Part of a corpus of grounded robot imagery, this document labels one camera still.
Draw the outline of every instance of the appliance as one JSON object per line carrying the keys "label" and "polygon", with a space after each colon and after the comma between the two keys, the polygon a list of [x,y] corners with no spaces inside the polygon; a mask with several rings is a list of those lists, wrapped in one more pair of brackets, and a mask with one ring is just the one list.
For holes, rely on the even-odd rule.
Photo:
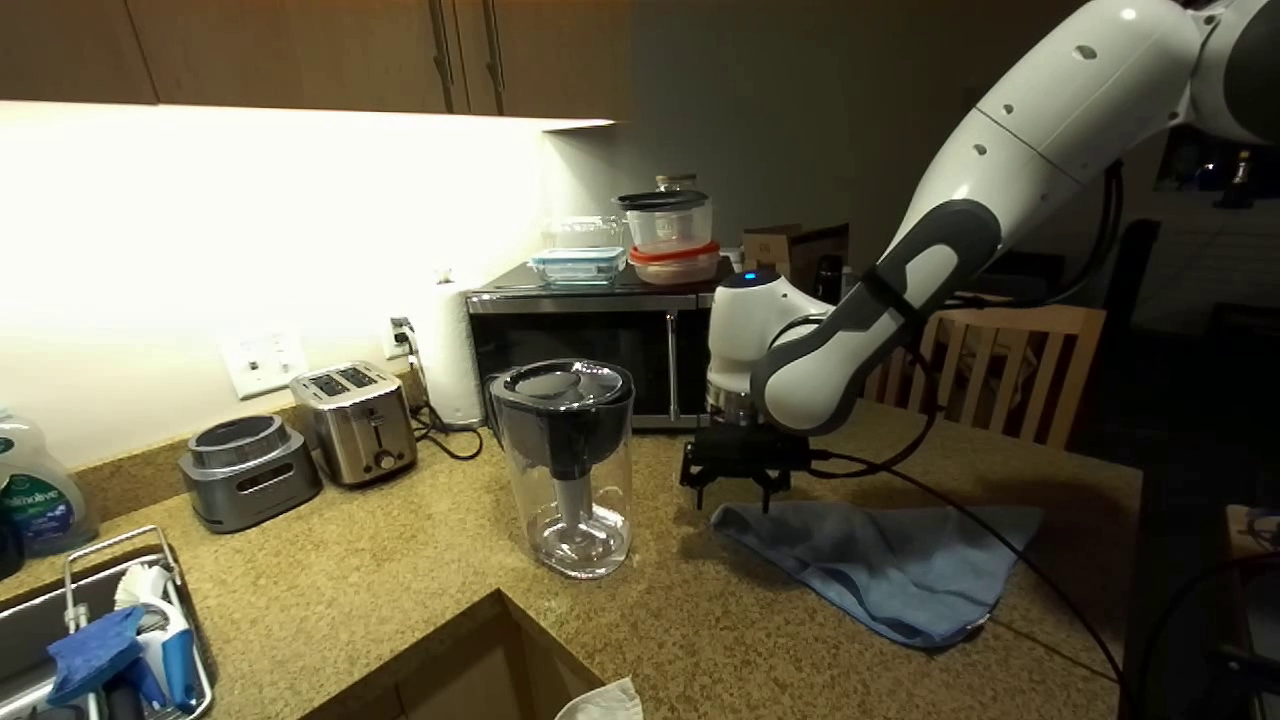
{"label": "appliance", "polygon": [[529,549],[548,567],[591,580],[628,560],[633,380],[598,358],[538,358],[492,380]]}
{"label": "appliance", "polygon": [[281,416],[238,416],[190,440],[180,471],[209,533],[239,533],[272,521],[323,485],[308,440]]}
{"label": "appliance", "polygon": [[417,440],[396,375],[349,365],[295,375],[294,397],[331,485],[371,485],[417,463]]}
{"label": "appliance", "polygon": [[653,289],[638,267],[615,270],[607,284],[546,284],[523,264],[465,290],[487,425],[487,385],[499,373],[548,356],[588,356],[633,375],[638,432],[702,426],[714,290],[716,281]]}

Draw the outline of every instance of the silver toaster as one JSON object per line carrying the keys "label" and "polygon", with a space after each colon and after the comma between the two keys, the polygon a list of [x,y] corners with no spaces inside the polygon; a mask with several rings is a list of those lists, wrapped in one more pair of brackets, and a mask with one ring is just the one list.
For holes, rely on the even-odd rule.
{"label": "silver toaster", "polygon": [[371,485],[417,463],[400,380],[371,365],[295,375],[305,426],[331,485]]}

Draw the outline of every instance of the sponge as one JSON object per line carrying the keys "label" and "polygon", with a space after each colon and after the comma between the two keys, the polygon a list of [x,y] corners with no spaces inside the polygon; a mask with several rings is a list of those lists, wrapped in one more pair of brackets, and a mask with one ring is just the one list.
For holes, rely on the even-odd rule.
{"label": "sponge", "polygon": [[49,642],[49,654],[58,662],[49,704],[77,704],[81,695],[121,676],[139,654],[139,615],[139,607],[121,607]]}

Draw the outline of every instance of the backsplash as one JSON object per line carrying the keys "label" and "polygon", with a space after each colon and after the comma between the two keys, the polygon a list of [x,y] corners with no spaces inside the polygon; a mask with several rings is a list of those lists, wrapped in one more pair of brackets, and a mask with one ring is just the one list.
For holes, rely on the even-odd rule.
{"label": "backsplash", "polygon": [[0,154],[0,406],[67,466],[281,406],[238,401],[229,332],[377,358],[436,276],[518,264],[548,188],[542,126],[457,116],[0,104]]}

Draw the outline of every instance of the wall outlet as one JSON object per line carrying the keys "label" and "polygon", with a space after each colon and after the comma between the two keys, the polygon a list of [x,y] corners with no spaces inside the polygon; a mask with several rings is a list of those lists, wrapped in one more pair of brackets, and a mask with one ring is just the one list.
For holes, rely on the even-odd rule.
{"label": "wall outlet", "polygon": [[283,386],[308,367],[295,332],[283,328],[229,332],[224,365],[239,401]]}

